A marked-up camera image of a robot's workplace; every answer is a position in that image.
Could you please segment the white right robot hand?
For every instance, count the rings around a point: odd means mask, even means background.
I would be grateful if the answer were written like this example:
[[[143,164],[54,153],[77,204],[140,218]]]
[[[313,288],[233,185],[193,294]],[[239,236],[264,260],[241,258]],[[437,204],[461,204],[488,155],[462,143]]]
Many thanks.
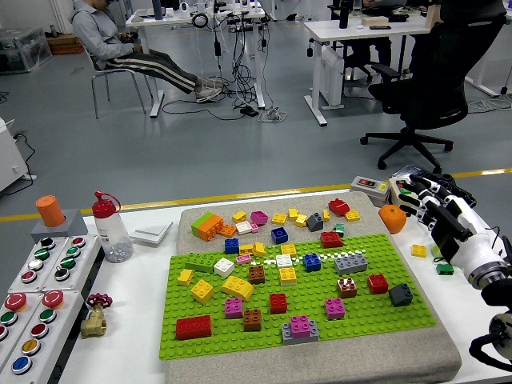
[[[409,179],[404,188],[416,197],[401,194],[400,208],[428,228],[449,264],[461,269],[476,289],[509,277],[510,265],[492,249],[481,219],[463,198],[428,178],[412,174]]]

